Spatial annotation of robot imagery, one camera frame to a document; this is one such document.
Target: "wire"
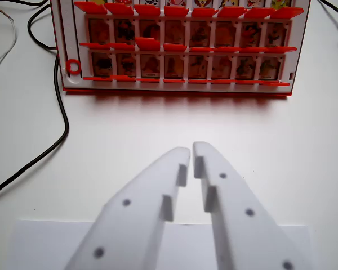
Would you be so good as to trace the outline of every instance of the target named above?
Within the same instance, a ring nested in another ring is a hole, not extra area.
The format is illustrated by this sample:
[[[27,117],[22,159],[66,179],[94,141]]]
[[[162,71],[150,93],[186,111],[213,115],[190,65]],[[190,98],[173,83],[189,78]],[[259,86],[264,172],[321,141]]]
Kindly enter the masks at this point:
[[[17,3],[17,4],[22,4],[22,5],[27,5],[27,6],[32,6],[32,7],[41,7],[43,4],[45,4],[48,0],[43,0],[38,3],[30,3],[27,1],[21,1],[21,0],[0,0],[4,2],[12,2],[12,3]]]
[[[319,0],[319,1],[321,1],[323,4],[327,5],[328,7],[333,8],[336,12],[338,12],[338,8],[334,4],[329,3],[326,0]]]
[[[1,56],[0,56],[0,64],[1,61],[5,58],[5,56],[11,51],[11,49],[14,47],[15,43],[16,43],[16,32],[15,32],[15,26],[14,26],[14,20],[5,12],[3,12],[2,10],[0,10],[0,13],[4,14],[11,22],[11,26],[12,26],[12,43],[10,48],[5,51]]]
[[[32,33],[32,24],[33,24],[33,20],[40,15],[44,10],[46,10],[48,7],[50,7],[50,4],[47,4],[46,6],[42,7],[40,10],[38,10],[38,12],[36,12],[28,21],[28,32],[30,37],[32,38],[32,40],[39,45],[40,47],[46,49],[46,50],[50,50],[50,51],[54,51],[56,50],[56,47],[50,47],[48,45],[45,45],[44,43],[40,42],[36,37],[34,37],[33,33]]]
[[[29,22],[32,22],[33,19],[35,19],[35,17],[37,17],[42,11],[44,11],[45,9],[47,9],[48,6],[40,9],[37,13],[35,13],[30,18]],[[30,28],[31,28],[31,23],[28,23],[29,33],[31,33],[31,29]],[[39,45],[40,47],[42,47],[44,49],[47,49],[47,50],[55,50],[56,49],[54,47],[49,47],[49,46],[41,43],[33,35],[30,35],[30,36],[33,38],[33,40],[36,42],[36,44]],[[66,115],[64,104],[63,104],[63,101],[62,101],[61,95],[60,95],[59,80],[58,80],[58,77],[57,77],[57,70],[58,70],[58,68],[59,68],[59,57],[58,57],[58,55],[56,55],[55,64],[54,64],[54,87],[55,87],[55,93],[56,93],[57,103],[59,104],[59,108],[60,108],[61,114],[62,114],[63,119],[64,119],[64,124],[65,124],[64,132],[61,135],[61,137],[52,146],[50,146],[47,150],[45,150],[42,154],[40,154],[39,156],[37,156],[35,159],[33,159],[32,161],[30,161],[29,163],[27,163],[27,165],[23,166],[20,170],[18,170],[9,179],[7,179],[3,183],[1,183],[0,184],[0,191],[3,190],[7,185],[9,185],[15,179],[17,179],[20,175],[22,175],[31,166],[33,166],[34,164],[36,164],[37,162],[39,162],[41,159],[43,159],[45,156],[47,156],[51,151],[53,151],[55,148],[57,148],[61,143],[63,143],[65,141],[65,139],[67,138],[67,136],[69,134],[69,120],[68,120],[68,116]]]

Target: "black cable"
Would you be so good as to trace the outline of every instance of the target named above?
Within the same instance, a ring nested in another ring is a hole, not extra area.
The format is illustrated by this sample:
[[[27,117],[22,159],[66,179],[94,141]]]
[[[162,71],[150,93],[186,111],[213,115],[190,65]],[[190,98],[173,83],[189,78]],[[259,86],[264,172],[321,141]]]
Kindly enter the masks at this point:
[[[329,3],[326,0],[319,0],[319,1],[321,1],[323,4],[327,5],[328,7],[333,8],[336,12],[338,12],[338,8],[334,4]]]
[[[33,23],[33,20],[38,16],[40,15],[45,9],[47,9],[48,7],[50,7],[50,4],[47,4],[46,6],[40,8],[40,10],[38,10],[38,12],[36,12],[28,21],[28,32],[29,32],[29,35],[30,37],[32,38],[32,40],[37,44],[39,45],[40,47],[46,49],[46,50],[50,50],[50,51],[54,51],[56,50],[56,47],[50,47],[48,45],[45,45],[44,43],[38,41],[38,39],[36,37],[34,37],[33,33],[32,33],[32,23]]]
[[[44,8],[40,9],[37,13],[35,13],[30,18],[30,20],[29,20],[30,23],[28,23],[28,31],[29,31],[29,33],[31,33],[31,29],[30,28],[31,28],[31,22],[33,21],[33,19],[35,19],[35,17],[37,17],[42,11],[44,11],[45,9],[47,9],[48,6],[50,6],[50,5],[47,5]],[[49,46],[41,43],[36,38],[34,38],[34,36],[32,34],[30,36],[33,38],[33,40],[36,42],[36,44],[39,45],[40,47],[42,47],[44,49],[47,49],[47,50],[55,50],[56,49],[54,47],[49,47]],[[24,167],[22,167],[19,171],[17,171],[8,180],[6,180],[3,183],[1,183],[0,184],[0,191],[3,190],[3,188],[5,188],[7,185],[9,185],[12,181],[14,181],[17,177],[19,177],[20,175],[22,175],[31,166],[33,166],[34,164],[36,164],[38,161],[40,161],[45,156],[47,156],[51,151],[53,151],[55,148],[57,148],[66,139],[66,137],[69,134],[69,120],[68,120],[68,117],[66,115],[64,104],[63,104],[63,101],[62,101],[61,95],[60,95],[59,80],[58,80],[58,77],[57,77],[57,70],[58,70],[58,68],[59,68],[59,57],[58,57],[58,55],[56,55],[55,64],[54,64],[54,87],[55,87],[55,93],[56,93],[57,103],[59,104],[59,108],[60,108],[61,114],[62,114],[63,119],[64,119],[64,124],[65,124],[65,129],[64,129],[63,135],[61,135],[61,137],[52,146],[50,146],[47,150],[45,150],[42,154],[40,154],[38,157],[36,157],[35,159],[33,159],[32,161],[30,161],[29,163],[27,163],[27,165],[25,165]]]
[[[4,2],[12,2],[12,3],[17,3],[17,4],[22,4],[22,5],[27,5],[27,6],[32,6],[32,7],[41,7],[43,4],[45,4],[48,0],[43,0],[38,3],[30,3],[27,1],[22,1],[22,0],[0,0]]]

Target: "white cable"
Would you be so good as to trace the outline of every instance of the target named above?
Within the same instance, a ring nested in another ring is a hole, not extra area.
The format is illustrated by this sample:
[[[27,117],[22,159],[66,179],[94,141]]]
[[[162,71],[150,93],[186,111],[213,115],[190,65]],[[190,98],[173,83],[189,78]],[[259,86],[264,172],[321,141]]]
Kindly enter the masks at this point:
[[[13,40],[12,40],[12,44],[10,46],[10,48],[4,52],[4,54],[2,56],[0,56],[0,63],[1,61],[5,58],[5,56],[11,51],[11,49],[14,47],[15,43],[16,43],[16,32],[15,32],[15,26],[14,26],[14,20],[8,15],[6,14],[5,12],[3,12],[2,10],[0,10],[0,12],[2,14],[4,14],[11,22],[11,25],[12,25],[12,31],[13,31]]]

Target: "white table surface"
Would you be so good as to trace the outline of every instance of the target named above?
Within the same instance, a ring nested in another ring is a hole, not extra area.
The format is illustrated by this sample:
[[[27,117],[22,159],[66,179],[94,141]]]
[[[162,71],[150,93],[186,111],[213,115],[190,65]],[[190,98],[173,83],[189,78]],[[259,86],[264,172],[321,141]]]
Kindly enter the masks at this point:
[[[0,7],[15,19],[18,33],[0,66],[1,183],[57,140],[64,124],[52,82],[55,55],[34,44],[26,30],[35,11],[4,2]],[[33,31],[54,45],[51,24],[45,16]],[[11,35],[0,14],[0,54]],[[17,219],[93,221],[108,198],[154,159],[198,140],[223,153],[279,224],[309,225],[318,269],[338,270],[338,28],[316,0],[287,99],[63,94],[63,100],[68,139],[0,196],[0,270]],[[175,221],[210,222],[192,167]]]

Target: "character picture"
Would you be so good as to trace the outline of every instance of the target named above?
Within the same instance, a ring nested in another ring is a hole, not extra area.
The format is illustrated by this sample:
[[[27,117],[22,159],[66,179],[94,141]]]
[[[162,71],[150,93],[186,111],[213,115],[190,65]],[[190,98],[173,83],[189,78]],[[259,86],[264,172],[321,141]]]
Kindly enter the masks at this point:
[[[208,47],[210,38],[210,26],[206,21],[192,21],[190,24],[190,41],[191,47]]]
[[[185,26],[181,21],[165,22],[165,43],[184,44]]]
[[[212,0],[194,0],[193,7],[212,7],[213,1]]]
[[[140,21],[140,36],[143,38],[154,38],[160,40],[160,26],[155,20]]]
[[[219,21],[215,29],[215,47],[234,46],[236,28],[230,21]]]
[[[251,56],[242,56],[237,59],[236,79],[253,80],[256,62]]]
[[[113,75],[112,59],[106,53],[93,52],[91,60],[94,77],[109,77]]]
[[[186,0],[167,0],[166,6],[186,7]]]
[[[246,7],[264,7],[265,0],[246,0]]]
[[[125,4],[127,6],[131,6],[132,5],[131,0],[113,0],[113,3]]]
[[[164,77],[167,79],[182,79],[184,75],[184,61],[180,55],[165,55]]]
[[[128,19],[114,20],[115,42],[135,44],[134,25]]]
[[[96,3],[97,5],[103,5],[108,2],[108,0],[87,0],[87,2],[93,2]]]
[[[291,6],[291,0],[272,0],[270,3],[270,7],[274,8],[275,10],[278,10],[282,7],[290,7]]]
[[[141,55],[141,76],[143,78],[160,77],[160,61],[156,55]]]
[[[231,70],[232,62],[227,55],[213,57],[212,79],[229,79]]]
[[[203,55],[190,55],[189,56],[189,79],[206,79],[208,61],[204,59]]]
[[[88,19],[90,42],[106,44],[110,42],[109,24],[104,19]]]
[[[283,24],[268,24],[266,29],[265,46],[278,47],[284,46],[287,29]]]
[[[130,53],[117,54],[118,75],[136,76],[136,60]]]
[[[276,57],[263,57],[260,65],[260,80],[277,80],[280,62]]]
[[[237,7],[239,0],[221,0],[219,8],[221,7]]]
[[[258,47],[261,28],[256,22],[244,22],[242,24],[240,47]]]
[[[153,5],[153,6],[160,6],[160,1],[159,0],[139,0],[139,3],[141,5]]]

